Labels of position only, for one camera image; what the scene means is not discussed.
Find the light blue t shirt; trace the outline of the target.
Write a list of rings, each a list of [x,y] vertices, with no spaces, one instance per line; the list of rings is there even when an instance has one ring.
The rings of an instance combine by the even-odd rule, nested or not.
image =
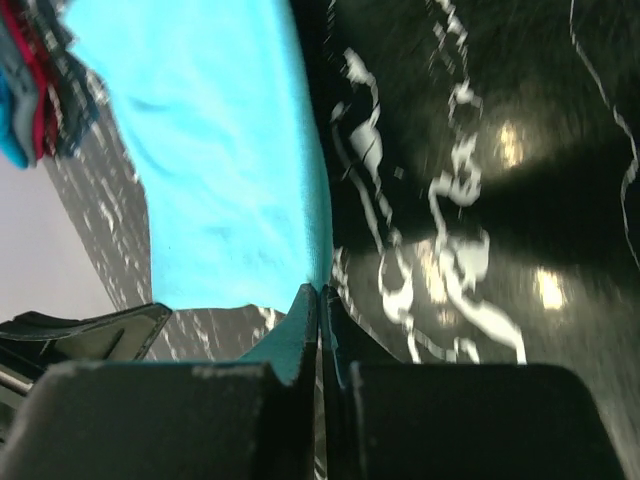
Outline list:
[[[284,312],[323,286],[328,176],[286,1],[72,1],[144,189],[153,299]]]

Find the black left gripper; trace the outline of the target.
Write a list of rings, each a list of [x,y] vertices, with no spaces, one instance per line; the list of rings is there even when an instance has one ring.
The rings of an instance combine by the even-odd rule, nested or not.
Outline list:
[[[1,324],[1,438],[48,367],[70,360],[137,361],[146,357],[172,310],[159,303],[86,319],[29,311]]]

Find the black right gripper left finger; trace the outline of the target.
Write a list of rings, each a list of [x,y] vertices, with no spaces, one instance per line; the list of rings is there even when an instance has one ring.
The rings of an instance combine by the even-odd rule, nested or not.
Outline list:
[[[232,362],[66,361],[19,407],[5,479],[310,479],[318,294]]]

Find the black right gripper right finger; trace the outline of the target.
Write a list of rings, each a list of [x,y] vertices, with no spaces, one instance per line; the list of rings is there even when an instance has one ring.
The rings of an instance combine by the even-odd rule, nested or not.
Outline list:
[[[409,364],[322,291],[332,479],[620,479],[593,397],[553,365]]]

